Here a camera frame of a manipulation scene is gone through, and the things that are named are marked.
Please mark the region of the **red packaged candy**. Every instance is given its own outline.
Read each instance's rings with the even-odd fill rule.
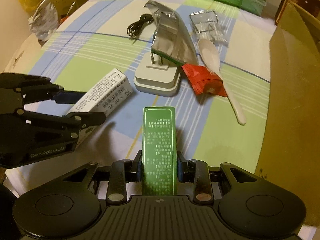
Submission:
[[[182,69],[187,75],[196,95],[208,93],[227,97],[222,80],[217,74],[210,72],[206,67],[185,64],[182,66]]]

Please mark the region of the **table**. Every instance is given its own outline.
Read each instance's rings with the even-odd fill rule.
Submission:
[[[145,106],[175,107],[177,149],[186,159],[204,160],[210,166],[231,162],[254,172],[268,111],[268,43],[275,30],[273,20],[212,0],[155,0],[176,10],[190,32],[190,13],[202,9],[217,12],[229,40],[228,48],[218,48],[221,73],[244,108],[247,124],[241,126],[226,98],[195,96],[185,78],[177,95],[171,98],[135,89],[134,71],[143,55],[150,52],[156,26],[147,26],[136,41],[129,39],[126,29],[141,14],[149,13],[143,7],[147,1],[90,0],[61,25],[34,63],[23,70],[48,76],[66,90],[87,91],[106,73],[118,68],[128,77],[134,94],[75,152],[7,170],[7,177],[19,194],[89,161],[110,165],[118,159],[134,158],[141,149]],[[26,106],[28,110],[53,115],[63,115],[70,108],[71,105],[53,101]]]

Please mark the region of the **white box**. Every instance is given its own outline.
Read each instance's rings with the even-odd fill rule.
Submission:
[[[104,112],[106,116],[112,113],[122,101],[132,94],[132,87],[127,77],[114,68],[105,75],[93,88],[69,110],[70,112]],[[97,126],[89,126],[81,129],[77,146]]]

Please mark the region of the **ribbed black surface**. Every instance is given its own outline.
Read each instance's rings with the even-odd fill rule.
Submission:
[[[245,240],[226,228],[213,209],[187,196],[133,196],[110,206],[100,221],[71,240]]]

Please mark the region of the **plastic spoon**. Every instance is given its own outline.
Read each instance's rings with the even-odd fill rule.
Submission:
[[[216,49],[215,45],[210,40],[200,39],[198,41],[198,47],[199,47],[199,51],[200,51],[200,55],[202,57],[202,60],[204,61],[207,68],[209,68],[211,71],[215,72],[222,79],[223,87],[227,93],[227,96],[228,96],[230,104],[233,108],[233,111],[236,114],[238,123],[241,125],[245,125],[247,120],[244,115],[242,106],[239,104],[238,100],[233,95],[233,92],[227,86],[227,84],[223,80],[223,77],[220,74],[220,56],[219,56],[218,50]]]

